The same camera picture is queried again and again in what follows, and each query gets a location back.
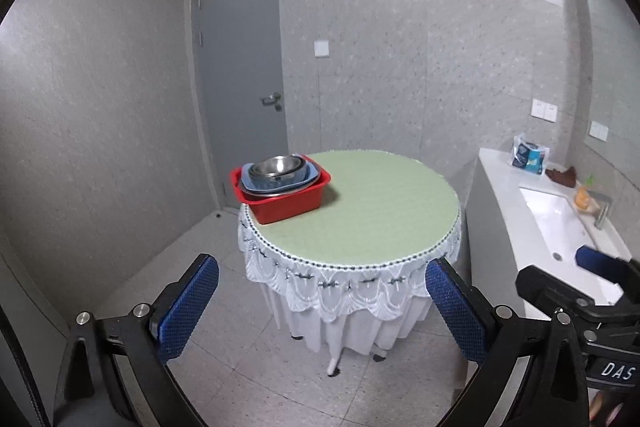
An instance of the light switch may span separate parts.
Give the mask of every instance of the light switch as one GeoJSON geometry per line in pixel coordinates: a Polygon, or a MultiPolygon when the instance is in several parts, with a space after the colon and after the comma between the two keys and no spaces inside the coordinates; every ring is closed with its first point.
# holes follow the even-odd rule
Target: light switch
{"type": "Polygon", "coordinates": [[[547,103],[545,105],[545,120],[555,122],[558,119],[558,106],[552,103],[547,103]]]}
{"type": "Polygon", "coordinates": [[[599,138],[603,141],[607,141],[607,137],[609,136],[609,127],[606,125],[600,124],[600,136],[599,138]]]}
{"type": "Polygon", "coordinates": [[[589,127],[590,136],[597,138],[600,135],[599,131],[600,131],[600,124],[595,120],[591,120],[591,125],[589,127]]]}
{"type": "Polygon", "coordinates": [[[314,41],[314,53],[316,57],[328,57],[329,56],[329,41],[314,41]]]}
{"type": "Polygon", "coordinates": [[[603,142],[606,142],[607,137],[609,136],[609,127],[601,123],[598,123],[595,120],[591,120],[591,126],[589,127],[589,134],[594,138],[597,138],[598,140],[602,140],[603,142]]]}
{"type": "Polygon", "coordinates": [[[545,118],[545,109],[546,103],[534,98],[533,104],[531,105],[531,116],[535,116],[536,118],[545,118]]]}

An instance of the metal screw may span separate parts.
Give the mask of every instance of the metal screw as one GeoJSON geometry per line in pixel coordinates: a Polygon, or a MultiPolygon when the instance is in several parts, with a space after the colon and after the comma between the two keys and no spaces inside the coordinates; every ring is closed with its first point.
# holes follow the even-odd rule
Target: metal screw
{"type": "Polygon", "coordinates": [[[87,324],[90,318],[91,318],[91,315],[88,312],[79,313],[78,317],[76,317],[76,323],[82,326],[83,324],[87,324]]]}
{"type": "Polygon", "coordinates": [[[560,312],[558,315],[556,315],[556,318],[561,324],[571,324],[571,317],[564,312],[560,312]]]}
{"type": "Polygon", "coordinates": [[[510,319],[513,315],[511,308],[509,308],[508,306],[498,306],[495,309],[495,313],[502,319],[510,319]]]}
{"type": "Polygon", "coordinates": [[[146,314],[148,314],[149,309],[150,308],[148,304],[138,304],[135,308],[133,308],[133,314],[138,318],[144,317],[146,314]]]}

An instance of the door lock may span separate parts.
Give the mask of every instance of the door lock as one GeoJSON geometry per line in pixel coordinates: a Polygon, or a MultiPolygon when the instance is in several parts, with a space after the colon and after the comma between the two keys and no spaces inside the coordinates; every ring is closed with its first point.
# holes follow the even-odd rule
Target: door lock
{"type": "Polygon", "coordinates": [[[273,105],[276,104],[280,105],[278,103],[278,100],[280,100],[282,98],[282,95],[279,92],[275,92],[273,94],[270,94],[269,96],[264,96],[260,99],[260,101],[262,102],[262,105],[273,105]]]}

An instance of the marble wall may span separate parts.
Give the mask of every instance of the marble wall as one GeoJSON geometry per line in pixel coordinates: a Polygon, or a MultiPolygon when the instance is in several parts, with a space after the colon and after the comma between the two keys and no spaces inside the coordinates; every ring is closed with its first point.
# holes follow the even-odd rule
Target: marble wall
{"type": "Polygon", "coordinates": [[[0,25],[0,225],[69,320],[213,209],[184,0],[16,0],[0,25]]]}
{"type": "Polygon", "coordinates": [[[466,201],[480,147],[514,134],[564,163],[580,54],[574,0],[280,0],[291,150],[423,160],[466,201]],[[313,41],[328,39],[330,57],[313,41]],[[530,117],[558,104],[557,123],[530,117]]]}

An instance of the package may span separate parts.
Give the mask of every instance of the package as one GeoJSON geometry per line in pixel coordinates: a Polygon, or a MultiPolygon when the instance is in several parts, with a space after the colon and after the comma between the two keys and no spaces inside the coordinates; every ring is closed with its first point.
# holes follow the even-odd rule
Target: package
{"type": "Polygon", "coordinates": [[[542,147],[526,141],[524,133],[513,137],[513,159],[511,165],[535,174],[545,171],[546,158],[549,156],[549,147],[542,147]]]}

